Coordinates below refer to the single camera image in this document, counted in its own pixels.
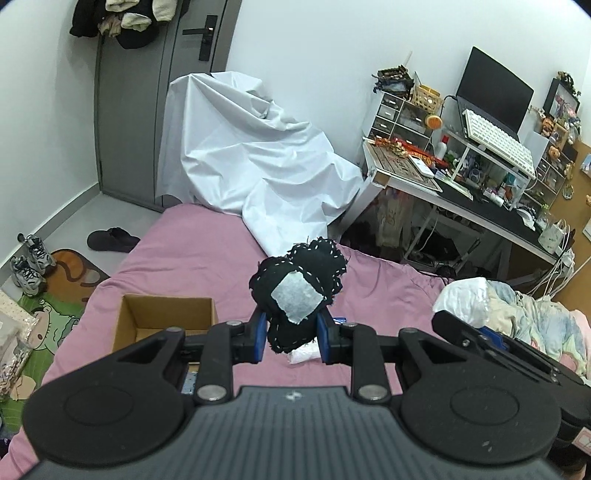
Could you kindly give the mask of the small white stuffed bag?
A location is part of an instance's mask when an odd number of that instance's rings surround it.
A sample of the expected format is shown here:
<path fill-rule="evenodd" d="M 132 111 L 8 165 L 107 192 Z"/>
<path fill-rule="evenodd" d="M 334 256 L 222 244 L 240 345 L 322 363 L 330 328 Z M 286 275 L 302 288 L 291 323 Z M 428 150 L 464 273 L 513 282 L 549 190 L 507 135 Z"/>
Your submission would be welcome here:
<path fill-rule="evenodd" d="M 287 354 L 287 360 L 290 365 L 297 365 L 308 361 L 314 361 L 321 358 L 320 348 L 318 347 L 318 340 L 314 339 L 311 342 L 305 343 Z"/>

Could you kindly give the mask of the black stitched fabric pouch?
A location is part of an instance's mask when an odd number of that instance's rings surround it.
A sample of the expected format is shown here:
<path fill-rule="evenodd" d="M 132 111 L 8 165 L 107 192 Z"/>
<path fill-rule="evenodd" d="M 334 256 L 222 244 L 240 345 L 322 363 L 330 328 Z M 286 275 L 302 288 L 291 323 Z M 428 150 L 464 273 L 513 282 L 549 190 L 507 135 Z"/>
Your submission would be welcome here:
<path fill-rule="evenodd" d="M 269 321 L 273 352 L 288 354 L 317 337 L 318 313 L 342 291 L 347 265 L 337 243 L 322 237 L 259 262 L 249 290 Z"/>

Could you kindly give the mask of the pink bed sheet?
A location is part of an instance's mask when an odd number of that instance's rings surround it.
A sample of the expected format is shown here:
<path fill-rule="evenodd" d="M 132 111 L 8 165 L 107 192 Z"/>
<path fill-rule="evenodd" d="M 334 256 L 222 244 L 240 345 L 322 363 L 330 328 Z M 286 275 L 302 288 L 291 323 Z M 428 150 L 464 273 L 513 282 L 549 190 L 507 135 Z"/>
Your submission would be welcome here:
<path fill-rule="evenodd" d="M 446 280 L 349 248 L 342 254 L 348 265 L 342 291 L 329 307 L 332 315 L 370 325 L 382 335 L 404 327 L 432 330 L 432 307 Z M 54 380 L 111 352 L 125 294 L 207 297 L 219 321 L 249 319 L 254 309 L 249 279 L 263 257 L 236 216 L 197 205 L 165 211 L 91 295 L 44 379 Z"/>

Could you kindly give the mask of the pastel patterned blanket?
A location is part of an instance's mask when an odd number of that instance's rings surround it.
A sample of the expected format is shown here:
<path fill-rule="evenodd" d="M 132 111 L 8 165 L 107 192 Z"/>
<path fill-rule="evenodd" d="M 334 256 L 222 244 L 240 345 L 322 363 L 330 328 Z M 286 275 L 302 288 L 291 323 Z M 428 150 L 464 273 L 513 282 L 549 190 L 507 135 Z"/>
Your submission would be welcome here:
<path fill-rule="evenodd" d="M 578 310 L 483 277 L 448 284 L 433 310 L 448 311 L 475 328 L 487 327 L 519 339 L 590 382 L 590 325 Z"/>

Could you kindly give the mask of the brown cardboard box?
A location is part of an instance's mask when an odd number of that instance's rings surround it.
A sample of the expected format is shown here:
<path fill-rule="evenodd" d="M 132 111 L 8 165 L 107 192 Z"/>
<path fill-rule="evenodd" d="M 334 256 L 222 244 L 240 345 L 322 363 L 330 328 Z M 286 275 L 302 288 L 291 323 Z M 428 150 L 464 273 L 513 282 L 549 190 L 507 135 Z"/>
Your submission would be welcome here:
<path fill-rule="evenodd" d="M 169 327 L 186 336 L 204 334 L 217 321 L 211 298 L 126 294 L 122 297 L 112 351 L 124 349 Z"/>

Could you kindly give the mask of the paper bag under desk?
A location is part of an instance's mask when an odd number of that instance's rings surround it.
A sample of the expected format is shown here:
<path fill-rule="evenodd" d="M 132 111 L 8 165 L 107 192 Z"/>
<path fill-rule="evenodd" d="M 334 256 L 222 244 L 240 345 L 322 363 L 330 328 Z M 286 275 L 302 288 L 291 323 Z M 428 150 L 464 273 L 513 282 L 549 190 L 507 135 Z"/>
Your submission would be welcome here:
<path fill-rule="evenodd" d="M 386 189 L 378 196 L 377 245 L 398 248 L 404 243 L 404 230 L 412 220 L 415 198 L 398 189 Z"/>

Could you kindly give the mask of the black slipper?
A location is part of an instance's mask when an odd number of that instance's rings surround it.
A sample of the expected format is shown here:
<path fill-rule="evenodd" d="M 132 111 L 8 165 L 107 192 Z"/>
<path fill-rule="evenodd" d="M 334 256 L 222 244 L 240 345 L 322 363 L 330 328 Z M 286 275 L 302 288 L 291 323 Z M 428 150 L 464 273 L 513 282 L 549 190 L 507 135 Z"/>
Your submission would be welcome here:
<path fill-rule="evenodd" d="M 120 227 L 91 232 L 87 237 L 87 246 L 93 251 L 129 253 L 140 239 L 130 235 Z"/>

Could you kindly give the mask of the white draped cover sheet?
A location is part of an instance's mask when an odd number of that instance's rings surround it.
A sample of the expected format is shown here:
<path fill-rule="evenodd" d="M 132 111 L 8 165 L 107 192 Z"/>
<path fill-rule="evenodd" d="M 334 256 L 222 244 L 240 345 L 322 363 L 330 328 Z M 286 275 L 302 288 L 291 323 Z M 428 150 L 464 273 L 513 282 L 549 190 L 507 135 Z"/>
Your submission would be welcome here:
<path fill-rule="evenodd" d="M 325 237 L 363 184 L 325 133 L 238 72 L 169 84 L 155 194 L 235 214 L 270 256 Z"/>

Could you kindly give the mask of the cartoon floor mat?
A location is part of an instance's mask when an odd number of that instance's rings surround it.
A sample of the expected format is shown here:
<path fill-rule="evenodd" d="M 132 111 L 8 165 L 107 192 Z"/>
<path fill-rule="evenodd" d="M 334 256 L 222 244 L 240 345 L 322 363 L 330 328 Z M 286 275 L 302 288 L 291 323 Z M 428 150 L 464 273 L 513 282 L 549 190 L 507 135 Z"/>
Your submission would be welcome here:
<path fill-rule="evenodd" d="M 40 386 L 58 347 L 79 322 L 91 294 L 108 278 L 74 250 L 57 250 L 52 256 L 56 267 L 46 277 L 45 291 L 37 297 L 23 295 L 18 300 L 37 320 L 37 325 L 32 332 L 33 350 L 10 393 L 1 402 L 3 425 L 10 435 L 20 429 L 25 402 Z"/>

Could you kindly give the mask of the white bottle red cap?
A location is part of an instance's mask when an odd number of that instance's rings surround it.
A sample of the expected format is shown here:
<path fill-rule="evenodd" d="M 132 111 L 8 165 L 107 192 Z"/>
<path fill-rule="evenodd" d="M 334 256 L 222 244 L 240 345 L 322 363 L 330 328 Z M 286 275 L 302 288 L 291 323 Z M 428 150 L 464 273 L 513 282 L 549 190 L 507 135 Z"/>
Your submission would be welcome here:
<path fill-rule="evenodd" d="M 447 150 L 448 150 L 448 142 L 450 137 L 448 135 L 443 135 L 437 145 L 434 147 L 434 157 L 443 160 Z"/>

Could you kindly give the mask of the white drawer organizer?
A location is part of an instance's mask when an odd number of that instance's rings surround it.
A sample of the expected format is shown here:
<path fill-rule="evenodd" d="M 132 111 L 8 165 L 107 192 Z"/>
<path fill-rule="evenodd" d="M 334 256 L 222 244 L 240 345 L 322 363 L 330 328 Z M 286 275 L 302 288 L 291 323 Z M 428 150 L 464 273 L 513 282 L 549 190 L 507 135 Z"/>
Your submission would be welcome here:
<path fill-rule="evenodd" d="M 426 149 L 432 130 L 427 126 L 429 112 L 411 101 L 377 91 L 372 94 L 369 110 L 363 120 L 363 136 L 367 138 L 398 138 Z"/>

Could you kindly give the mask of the orange round desk lamp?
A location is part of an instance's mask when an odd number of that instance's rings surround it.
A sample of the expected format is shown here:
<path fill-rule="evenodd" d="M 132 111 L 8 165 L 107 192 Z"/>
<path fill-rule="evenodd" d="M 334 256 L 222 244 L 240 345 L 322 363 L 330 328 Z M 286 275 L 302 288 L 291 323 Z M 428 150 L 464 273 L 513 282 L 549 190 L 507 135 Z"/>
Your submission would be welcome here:
<path fill-rule="evenodd" d="M 425 125 L 429 130 L 439 130 L 443 127 L 443 119 L 436 114 L 428 115 L 425 120 Z"/>

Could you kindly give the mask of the white keyboard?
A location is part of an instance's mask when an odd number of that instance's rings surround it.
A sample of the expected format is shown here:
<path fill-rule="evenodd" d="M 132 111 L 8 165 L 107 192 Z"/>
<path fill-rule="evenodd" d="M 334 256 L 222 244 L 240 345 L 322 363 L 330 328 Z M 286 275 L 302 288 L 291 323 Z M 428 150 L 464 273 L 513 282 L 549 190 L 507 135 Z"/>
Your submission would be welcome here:
<path fill-rule="evenodd" d="M 462 116 L 470 140 L 501 157 L 528 178 L 536 178 L 532 153 L 526 146 L 470 109 L 464 110 Z"/>

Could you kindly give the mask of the black laptop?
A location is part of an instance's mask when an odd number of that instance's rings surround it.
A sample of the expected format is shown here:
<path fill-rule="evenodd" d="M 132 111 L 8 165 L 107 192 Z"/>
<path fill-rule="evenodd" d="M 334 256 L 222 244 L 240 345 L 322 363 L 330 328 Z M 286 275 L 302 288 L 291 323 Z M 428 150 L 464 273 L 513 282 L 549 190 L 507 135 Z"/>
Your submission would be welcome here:
<path fill-rule="evenodd" d="M 461 117 L 471 110 L 519 140 L 518 133 L 533 94 L 534 90 L 521 78 L 473 46 L 456 100 Z"/>

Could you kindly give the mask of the framed picture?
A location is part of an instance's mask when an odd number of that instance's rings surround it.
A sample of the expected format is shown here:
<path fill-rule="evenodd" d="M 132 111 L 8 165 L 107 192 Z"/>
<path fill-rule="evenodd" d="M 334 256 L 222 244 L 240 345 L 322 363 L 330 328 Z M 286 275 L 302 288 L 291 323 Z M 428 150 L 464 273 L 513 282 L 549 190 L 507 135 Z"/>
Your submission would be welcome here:
<path fill-rule="evenodd" d="M 543 104 L 544 113 L 553 119 L 563 118 L 567 114 L 577 115 L 579 106 L 578 97 L 573 95 L 558 78 L 554 78 Z"/>

